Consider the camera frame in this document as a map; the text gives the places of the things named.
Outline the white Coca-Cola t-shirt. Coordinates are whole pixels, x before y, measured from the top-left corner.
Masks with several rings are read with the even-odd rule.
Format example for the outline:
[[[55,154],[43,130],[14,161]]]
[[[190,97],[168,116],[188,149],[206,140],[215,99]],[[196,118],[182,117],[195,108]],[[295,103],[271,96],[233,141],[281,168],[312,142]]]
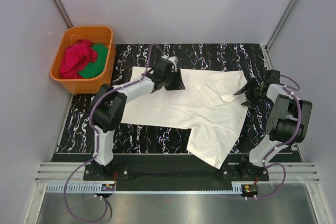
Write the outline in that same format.
[[[243,71],[181,71],[184,90],[161,89],[126,104],[122,123],[191,131],[187,151],[219,169],[242,131]]]

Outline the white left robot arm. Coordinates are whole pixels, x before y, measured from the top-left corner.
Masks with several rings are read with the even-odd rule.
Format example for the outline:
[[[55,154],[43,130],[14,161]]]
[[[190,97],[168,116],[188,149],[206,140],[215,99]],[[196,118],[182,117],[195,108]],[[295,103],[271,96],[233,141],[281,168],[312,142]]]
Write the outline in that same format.
[[[151,69],[139,77],[117,86],[103,84],[90,108],[89,124],[94,130],[95,149],[92,162],[95,174],[103,180],[113,175],[113,139],[119,127],[125,106],[143,95],[164,88],[167,91],[184,90],[181,70],[176,56],[161,57]]]

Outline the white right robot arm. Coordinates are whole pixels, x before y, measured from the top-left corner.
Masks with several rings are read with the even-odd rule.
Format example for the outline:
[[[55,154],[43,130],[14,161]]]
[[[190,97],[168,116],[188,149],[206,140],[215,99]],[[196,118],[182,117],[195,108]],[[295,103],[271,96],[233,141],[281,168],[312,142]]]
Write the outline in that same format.
[[[281,77],[280,71],[268,70],[263,81],[250,80],[234,93],[244,94],[246,101],[242,105],[250,109],[261,100],[273,102],[265,137],[241,158],[237,167],[239,176],[244,180],[263,173],[276,154],[294,143],[301,143],[306,137],[313,104],[294,94],[294,91],[300,90],[296,82],[296,86],[291,87],[282,84]]]

